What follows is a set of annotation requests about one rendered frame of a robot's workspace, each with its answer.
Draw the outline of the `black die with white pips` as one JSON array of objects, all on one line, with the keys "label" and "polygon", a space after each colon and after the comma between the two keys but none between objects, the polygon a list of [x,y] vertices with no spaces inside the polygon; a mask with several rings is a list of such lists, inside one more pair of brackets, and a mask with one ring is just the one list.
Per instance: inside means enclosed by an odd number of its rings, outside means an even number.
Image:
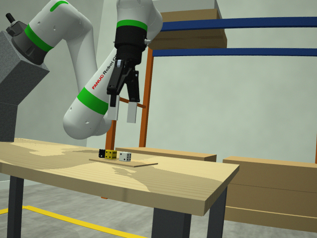
[{"label": "black die with white pips", "polygon": [[99,157],[105,158],[105,149],[99,149]]}]

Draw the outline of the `yellow die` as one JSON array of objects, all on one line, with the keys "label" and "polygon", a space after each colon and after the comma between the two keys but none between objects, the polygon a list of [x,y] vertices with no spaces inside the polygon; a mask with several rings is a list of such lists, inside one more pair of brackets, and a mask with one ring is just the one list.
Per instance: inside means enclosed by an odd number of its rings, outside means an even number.
[{"label": "yellow die", "polygon": [[106,150],[105,159],[114,160],[116,158],[117,158],[117,151],[116,150]]}]

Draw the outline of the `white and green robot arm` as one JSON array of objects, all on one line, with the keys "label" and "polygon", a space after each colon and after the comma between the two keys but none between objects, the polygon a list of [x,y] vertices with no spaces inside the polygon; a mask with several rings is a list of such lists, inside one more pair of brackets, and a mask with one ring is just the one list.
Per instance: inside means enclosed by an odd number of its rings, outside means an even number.
[{"label": "white and green robot arm", "polygon": [[30,62],[41,65],[46,54],[62,39],[72,59],[79,95],[63,118],[67,135],[82,140],[107,133],[109,95],[107,86],[120,47],[145,48],[161,31],[163,19],[152,0],[117,0],[117,27],[114,49],[97,68],[93,26],[66,0],[51,0],[26,25],[6,14],[6,29],[12,44]]}]

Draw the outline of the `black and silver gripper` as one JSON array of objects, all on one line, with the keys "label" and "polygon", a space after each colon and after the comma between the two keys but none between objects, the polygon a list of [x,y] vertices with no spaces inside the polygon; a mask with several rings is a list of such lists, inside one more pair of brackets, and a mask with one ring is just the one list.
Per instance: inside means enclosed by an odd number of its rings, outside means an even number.
[{"label": "black and silver gripper", "polygon": [[137,103],[139,98],[139,71],[135,66],[141,63],[142,52],[132,47],[120,47],[110,77],[107,94],[109,95],[107,120],[118,120],[120,92],[127,85],[129,96],[127,123],[136,123]]}]

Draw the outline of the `tan flat mat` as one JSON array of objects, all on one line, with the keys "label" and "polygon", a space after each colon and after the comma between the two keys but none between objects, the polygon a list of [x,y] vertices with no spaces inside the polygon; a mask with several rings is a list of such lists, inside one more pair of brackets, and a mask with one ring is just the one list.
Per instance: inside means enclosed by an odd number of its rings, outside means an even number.
[{"label": "tan flat mat", "polygon": [[132,159],[131,159],[130,162],[124,162],[124,161],[119,161],[118,157],[116,159],[114,159],[114,160],[105,159],[105,158],[94,158],[94,159],[89,159],[89,160],[90,161],[95,161],[95,162],[103,162],[103,163],[108,163],[108,164],[115,164],[115,165],[120,165],[120,166],[133,167],[133,168],[158,164],[158,163],[155,163],[155,162],[147,162],[147,161],[132,160]]}]

